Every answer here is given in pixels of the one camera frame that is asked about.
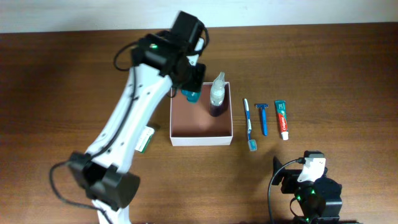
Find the teal mouthwash bottle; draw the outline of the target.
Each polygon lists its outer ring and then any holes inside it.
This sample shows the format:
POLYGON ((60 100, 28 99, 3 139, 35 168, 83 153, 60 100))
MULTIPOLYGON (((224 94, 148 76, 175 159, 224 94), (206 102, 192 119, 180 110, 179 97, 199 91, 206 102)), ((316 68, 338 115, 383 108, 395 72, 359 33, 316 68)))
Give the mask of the teal mouthwash bottle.
POLYGON ((192 92, 187 90, 182 90, 181 93, 186 97, 189 103, 197 103, 201 95, 201 92, 192 92))

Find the clear spray bottle purple liquid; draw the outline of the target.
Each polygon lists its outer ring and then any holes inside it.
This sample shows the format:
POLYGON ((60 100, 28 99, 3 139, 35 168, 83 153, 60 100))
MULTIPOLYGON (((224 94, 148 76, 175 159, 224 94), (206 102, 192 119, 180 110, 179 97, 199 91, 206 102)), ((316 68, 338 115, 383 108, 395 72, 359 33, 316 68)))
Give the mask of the clear spray bottle purple liquid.
POLYGON ((213 81, 210 90, 210 114, 213 117, 219 116, 223 112, 223 101, 225 96, 225 73, 220 72, 213 81))

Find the green white soap box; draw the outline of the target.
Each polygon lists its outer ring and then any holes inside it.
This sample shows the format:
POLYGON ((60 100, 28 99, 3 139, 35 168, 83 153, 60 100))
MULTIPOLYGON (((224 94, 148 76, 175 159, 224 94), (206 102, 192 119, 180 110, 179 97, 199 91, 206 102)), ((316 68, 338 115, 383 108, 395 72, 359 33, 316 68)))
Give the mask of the green white soap box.
POLYGON ((140 135, 138 142, 135 147, 135 151, 140 153, 145 153, 150 140, 152 139, 153 135, 155 134, 155 129, 149 126, 146 126, 140 135))

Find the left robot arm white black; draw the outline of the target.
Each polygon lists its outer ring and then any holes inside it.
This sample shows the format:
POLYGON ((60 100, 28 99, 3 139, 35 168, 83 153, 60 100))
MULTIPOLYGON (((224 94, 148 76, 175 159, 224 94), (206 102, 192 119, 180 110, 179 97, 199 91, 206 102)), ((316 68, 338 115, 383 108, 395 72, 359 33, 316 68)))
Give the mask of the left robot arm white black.
POLYGON ((167 93, 201 90, 206 67, 197 60, 209 41, 205 25, 181 11, 170 30, 131 44, 132 66, 110 119, 86 152, 74 152, 67 160, 100 223, 130 222, 129 204, 140 178, 129 169, 139 138, 167 93))

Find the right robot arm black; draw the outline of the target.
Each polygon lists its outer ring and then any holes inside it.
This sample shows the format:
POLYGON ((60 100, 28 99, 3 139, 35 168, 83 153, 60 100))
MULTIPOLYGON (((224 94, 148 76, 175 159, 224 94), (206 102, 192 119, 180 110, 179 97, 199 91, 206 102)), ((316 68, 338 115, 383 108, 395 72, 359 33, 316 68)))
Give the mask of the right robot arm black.
POLYGON ((326 176, 326 159, 318 151, 306 151, 303 157, 282 164, 273 158, 273 175, 267 189, 270 221, 274 223, 271 187, 280 185, 283 194, 292 194, 291 202, 298 202, 302 216, 293 214, 294 223, 338 223, 342 185, 326 176))

